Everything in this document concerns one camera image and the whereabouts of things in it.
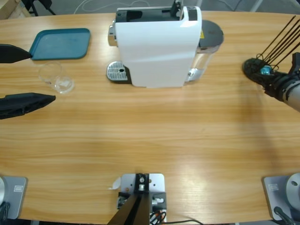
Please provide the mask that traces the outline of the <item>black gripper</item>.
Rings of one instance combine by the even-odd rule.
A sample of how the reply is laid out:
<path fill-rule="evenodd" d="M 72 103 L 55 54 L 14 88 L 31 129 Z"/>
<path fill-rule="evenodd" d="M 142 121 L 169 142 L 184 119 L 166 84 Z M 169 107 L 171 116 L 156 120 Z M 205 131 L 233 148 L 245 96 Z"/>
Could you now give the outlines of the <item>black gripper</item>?
<path fill-rule="evenodd" d="M 253 74 L 255 83 L 264 88 L 264 93 L 278 101 L 283 101 L 283 88 L 292 79 L 290 75 L 284 72 L 272 70 L 270 75 Z"/>

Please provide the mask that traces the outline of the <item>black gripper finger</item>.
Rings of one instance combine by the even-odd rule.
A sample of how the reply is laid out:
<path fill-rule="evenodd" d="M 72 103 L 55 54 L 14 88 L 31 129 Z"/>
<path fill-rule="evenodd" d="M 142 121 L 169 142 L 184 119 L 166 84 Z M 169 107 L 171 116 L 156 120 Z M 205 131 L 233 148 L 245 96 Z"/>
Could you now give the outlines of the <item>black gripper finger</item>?
<path fill-rule="evenodd" d="M 40 93 L 6 95 L 0 99 L 0 119 L 23 116 L 56 100 L 56 96 Z"/>
<path fill-rule="evenodd" d="M 20 47 L 9 44 L 0 45 L 0 63 L 15 63 L 31 57 L 28 51 Z"/>

